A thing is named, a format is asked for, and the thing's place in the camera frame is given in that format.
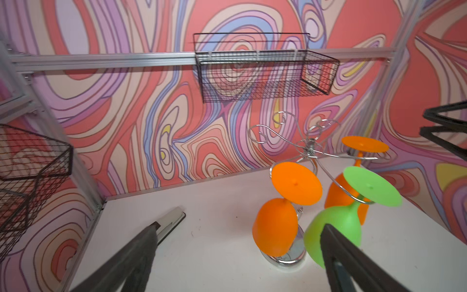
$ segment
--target psychedelic wallpaper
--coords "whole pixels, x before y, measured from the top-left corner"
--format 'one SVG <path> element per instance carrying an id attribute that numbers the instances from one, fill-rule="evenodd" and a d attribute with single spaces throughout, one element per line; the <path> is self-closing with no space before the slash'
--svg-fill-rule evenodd
<path id="1" fill-rule="evenodd" d="M 373 137 L 390 146 L 389 163 L 370 165 L 401 194 L 467 243 L 467 162 L 419 135 L 426 108 L 467 98 L 467 1 L 427 1 L 383 101 Z M 447 114 L 467 120 L 467 111 Z M 463 133 L 443 139 L 467 146 Z"/>

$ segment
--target metal rail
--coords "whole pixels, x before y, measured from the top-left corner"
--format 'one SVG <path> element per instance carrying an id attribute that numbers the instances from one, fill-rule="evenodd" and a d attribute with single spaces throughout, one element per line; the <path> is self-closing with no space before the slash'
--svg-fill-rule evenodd
<path id="1" fill-rule="evenodd" d="M 316 53 L 345 60 L 355 59 L 391 59 L 396 49 L 381 48 L 348 48 L 317 49 Z M 18 73 L 32 73 L 48 70 L 75 70 L 99 68 L 132 68 L 152 66 L 195 65 L 195 52 L 174 53 L 142 53 L 142 54 L 96 54 L 96 55 L 10 55 Z"/>

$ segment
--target wire basket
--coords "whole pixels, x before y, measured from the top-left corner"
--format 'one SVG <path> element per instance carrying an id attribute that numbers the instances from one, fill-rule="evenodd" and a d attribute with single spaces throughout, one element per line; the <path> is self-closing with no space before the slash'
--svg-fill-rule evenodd
<path id="1" fill-rule="evenodd" d="M 287 49 L 291 43 L 295 48 L 308 43 L 307 34 L 271 35 L 194 34 L 203 102 L 329 94 L 339 60 L 306 49 Z"/>
<path id="2" fill-rule="evenodd" d="M 73 147 L 0 124 L 0 263 L 71 174 Z"/>

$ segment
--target vertical metal post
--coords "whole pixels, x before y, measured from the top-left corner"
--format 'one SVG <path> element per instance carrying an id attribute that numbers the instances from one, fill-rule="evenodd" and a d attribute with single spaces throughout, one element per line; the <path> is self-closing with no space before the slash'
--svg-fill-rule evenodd
<path id="1" fill-rule="evenodd" d="M 8 58 L 8 50 L 4 44 L 4 39 L 0 36 L 0 77 L 4 78 L 4 81 L 8 83 L 7 88 L 13 90 L 13 94 L 16 95 L 5 101 L 8 103 L 13 103 L 15 106 L 11 107 L 11 111 L 6 114 L 10 118 L 4 117 L 3 122 L 12 120 L 17 117 L 16 109 L 21 108 L 24 101 L 33 102 L 34 104 L 34 114 L 29 114 L 28 118 L 33 119 L 42 134 L 68 142 L 68 136 L 64 133 L 62 126 L 55 119 L 53 113 L 51 112 L 47 103 L 40 98 L 40 96 L 34 91 L 32 86 L 26 84 L 26 81 L 21 75 L 16 73 L 14 65 L 10 62 Z M 76 155 L 74 151 L 73 154 L 73 170 L 70 178 L 76 185 L 76 187 L 81 191 L 82 195 L 88 201 L 90 207 L 93 209 L 94 213 L 98 212 L 102 207 L 102 198 L 99 195 L 97 184 L 94 179 L 91 177 L 88 169 L 84 166 L 80 158 Z"/>
<path id="2" fill-rule="evenodd" d="M 407 41 L 418 21 L 424 4 L 425 0 L 412 0 L 410 8 L 405 12 L 396 37 L 392 42 L 392 46 L 396 48 L 394 57 L 380 69 L 373 97 L 368 101 L 366 107 L 364 107 L 362 118 L 356 127 L 355 135 L 368 136 L 370 134 L 381 102 L 387 97 L 391 87 L 394 85 L 394 74 L 402 61 Z"/>

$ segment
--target black wire basket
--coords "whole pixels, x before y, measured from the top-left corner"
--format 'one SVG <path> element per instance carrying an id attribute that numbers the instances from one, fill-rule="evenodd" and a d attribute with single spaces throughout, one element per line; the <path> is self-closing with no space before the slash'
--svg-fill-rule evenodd
<path id="1" fill-rule="evenodd" d="M 287 49 L 308 43 L 302 33 L 199 33 L 193 42 L 205 103 L 329 94 L 340 64 L 307 49 Z"/>
<path id="2" fill-rule="evenodd" d="M 73 147 L 0 124 L 0 263 L 71 174 Z"/>

